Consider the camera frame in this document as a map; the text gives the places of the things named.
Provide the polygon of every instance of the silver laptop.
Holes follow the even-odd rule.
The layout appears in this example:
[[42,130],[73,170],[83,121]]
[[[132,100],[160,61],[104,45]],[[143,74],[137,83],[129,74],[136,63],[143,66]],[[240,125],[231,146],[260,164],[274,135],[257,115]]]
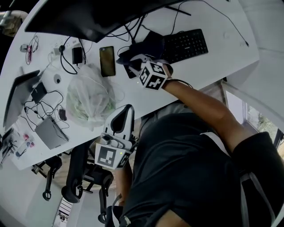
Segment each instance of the silver laptop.
[[69,141],[68,137],[51,117],[44,119],[44,121],[36,127],[35,132],[50,150]]

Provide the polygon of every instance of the black keyboard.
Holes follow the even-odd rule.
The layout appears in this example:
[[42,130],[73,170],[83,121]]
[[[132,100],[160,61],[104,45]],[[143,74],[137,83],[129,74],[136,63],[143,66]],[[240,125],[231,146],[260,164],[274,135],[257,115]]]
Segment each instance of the black keyboard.
[[166,35],[162,59],[170,64],[208,53],[201,29]]

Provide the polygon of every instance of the smartphone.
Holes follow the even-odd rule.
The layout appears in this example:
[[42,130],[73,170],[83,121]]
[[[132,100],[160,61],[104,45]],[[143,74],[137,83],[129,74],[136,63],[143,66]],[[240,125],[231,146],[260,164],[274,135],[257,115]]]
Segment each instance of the smartphone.
[[102,47],[99,49],[101,73],[103,77],[115,76],[114,47]]

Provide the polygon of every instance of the black t-shirt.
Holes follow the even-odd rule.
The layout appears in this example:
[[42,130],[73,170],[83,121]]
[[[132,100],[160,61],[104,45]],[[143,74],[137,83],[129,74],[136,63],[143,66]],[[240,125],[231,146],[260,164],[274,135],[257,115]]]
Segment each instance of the black t-shirt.
[[[268,133],[224,154],[206,135],[213,131],[193,113],[170,114],[149,126],[137,147],[133,183],[120,218],[130,226],[155,226],[169,209],[190,226],[242,226],[240,172],[259,179],[277,215],[284,201],[284,168]],[[270,226],[265,203],[244,184],[250,226]]]

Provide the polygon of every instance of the plastic bag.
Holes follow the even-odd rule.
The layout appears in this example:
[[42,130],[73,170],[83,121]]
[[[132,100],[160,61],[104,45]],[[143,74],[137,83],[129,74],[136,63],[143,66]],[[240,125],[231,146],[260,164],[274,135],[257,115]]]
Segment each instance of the plastic bag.
[[93,131],[104,125],[114,110],[114,93],[108,80],[96,66],[84,65],[68,86],[67,119]]

